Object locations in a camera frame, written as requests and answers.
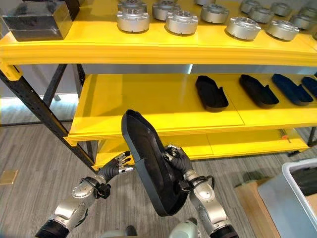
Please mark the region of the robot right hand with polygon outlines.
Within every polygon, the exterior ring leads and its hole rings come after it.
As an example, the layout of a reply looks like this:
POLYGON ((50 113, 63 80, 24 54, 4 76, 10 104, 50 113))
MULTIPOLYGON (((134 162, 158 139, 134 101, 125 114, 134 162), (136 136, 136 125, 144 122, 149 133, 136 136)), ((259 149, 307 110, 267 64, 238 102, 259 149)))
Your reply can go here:
POLYGON ((184 176, 187 172, 193 171, 193 166, 190 158, 184 150, 176 145, 165 146, 163 157, 184 176))

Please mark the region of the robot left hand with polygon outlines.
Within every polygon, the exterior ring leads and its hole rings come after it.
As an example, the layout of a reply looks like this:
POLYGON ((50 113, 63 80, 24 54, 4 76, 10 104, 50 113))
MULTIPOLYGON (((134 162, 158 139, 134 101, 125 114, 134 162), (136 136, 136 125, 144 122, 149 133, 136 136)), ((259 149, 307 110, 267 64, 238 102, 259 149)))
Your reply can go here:
POLYGON ((127 164, 131 160, 130 156, 130 151, 115 156, 99 170, 98 175, 109 182, 117 175, 132 172, 134 168, 127 164))

